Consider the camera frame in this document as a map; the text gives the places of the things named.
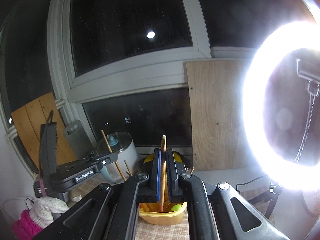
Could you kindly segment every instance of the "window pane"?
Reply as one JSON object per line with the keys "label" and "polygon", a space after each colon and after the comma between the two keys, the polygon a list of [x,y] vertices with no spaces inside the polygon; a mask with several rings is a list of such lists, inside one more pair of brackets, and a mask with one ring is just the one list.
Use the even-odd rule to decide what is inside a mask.
{"label": "window pane", "polygon": [[160,147],[167,136],[170,147],[191,147],[191,114],[188,88],[108,98],[83,104],[97,140],[124,131],[136,146]]}
{"label": "window pane", "polygon": [[192,46],[182,0],[71,0],[70,18],[76,76],[134,55]]}
{"label": "window pane", "polygon": [[314,21],[301,0],[199,0],[211,47],[258,48],[278,27]]}
{"label": "window pane", "polygon": [[25,149],[20,137],[17,136],[13,140],[14,140],[19,152],[21,153],[21,156],[24,158],[24,160],[26,161],[29,168],[33,172],[37,173],[39,170],[38,170],[37,166],[34,164],[33,160],[30,158],[30,155],[28,154],[27,150]]}
{"label": "window pane", "polygon": [[21,0],[8,16],[0,41],[0,90],[9,124],[11,112],[53,92],[47,57],[50,0]]}

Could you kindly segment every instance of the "wooden stick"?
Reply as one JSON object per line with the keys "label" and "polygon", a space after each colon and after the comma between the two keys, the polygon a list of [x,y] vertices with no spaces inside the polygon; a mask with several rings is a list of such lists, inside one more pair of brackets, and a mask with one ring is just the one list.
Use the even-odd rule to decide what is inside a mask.
{"label": "wooden stick", "polygon": [[[165,135],[161,138],[161,159],[162,155],[167,151],[167,137]],[[165,158],[161,162],[161,173],[160,173],[160,212],[163,212],[164,204],[164,192],[165,192],[165,180],[166,180],[166,163]]]}
{"label": "wooden stick", "polygon": [[130,176],[132,176],[132,172],[130,171],[130,169],[129,169],[129,165],[127,164],[127,162],[124,160],[124,164],[125,164],[125,166],[127,167],[127,170],[128,170],[128,174],[130,175]]}
{"label": "wooden stick", "polygon": [[[112,153],[112,149],[111,149],[111,147],[109,145],[109,142],[108,142],[108,139],[107,139],[106,135],[104,134],[104,131],[101,130],[101,133],[102,133],[102,136],[104,138],[104,141],[106,142],[106,145],[108,147],[109,152]],[[122,170],[121,170],[121,168],[120,168],[120,166],[119,166],[117,161],[115,161],[115,165],[116,165],[116,167],[117,167],[117,169],[118,169],[123,181],[126,181],[126,178],[125,178],[125,176],[124,176],[124,174],[123,174],[123,172],[122,172]]]}

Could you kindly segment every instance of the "glowing ring light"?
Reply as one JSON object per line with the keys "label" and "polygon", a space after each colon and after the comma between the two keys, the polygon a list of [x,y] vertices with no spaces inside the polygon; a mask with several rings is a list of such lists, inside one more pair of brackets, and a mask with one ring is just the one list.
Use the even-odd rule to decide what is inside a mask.
{"label": "glowing ring light", "polygon": [[263,101],[268,79],[281,60],[296,49],[320,50],[320,26],[294,22],[273,32],[258,49],[244,81],[243,119],[250,147],[271,179],[290,189],[320,189],[320,164],[307,167],[284,160],[267,141]]}

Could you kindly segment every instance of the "silver bolt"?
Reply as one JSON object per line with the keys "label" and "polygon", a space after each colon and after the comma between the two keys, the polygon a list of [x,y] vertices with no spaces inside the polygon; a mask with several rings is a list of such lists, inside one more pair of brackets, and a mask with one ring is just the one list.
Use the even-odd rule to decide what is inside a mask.
{"label": "silver bolt", "polygon": [[109,185],[108,183],[101,183],[101,184],[99,185],[99,189],[100,189],[100,190],[108,190],[109,187],[110,187],[110,185]]}
{"label": "silver bolt", "polygon": [[181,178],[190,179],[191,178],[191,174],[189,172],[181,173]]}
{"label": "silver bolt", "polygon": [[222,183],[219,184],[219,188],[223,189],[223,190],[227,190],[227,189],[230,188],[230,185],[229,185],[229,183],[222,182]]}
{"label": "silver bolt", "polygon": [[137,177],[139,179],[146,179],[148,177],[148,174],[146,174],[145,172],[141,172],[137,174]]}

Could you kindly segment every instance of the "green object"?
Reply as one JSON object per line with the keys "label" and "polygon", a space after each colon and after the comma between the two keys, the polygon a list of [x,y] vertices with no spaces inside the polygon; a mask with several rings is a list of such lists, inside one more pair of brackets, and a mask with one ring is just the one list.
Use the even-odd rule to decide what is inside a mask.
{"label": "green object", "polygon": [[178,211],[181,207],[181,204],[176,204],[171,208],[171,211]]}

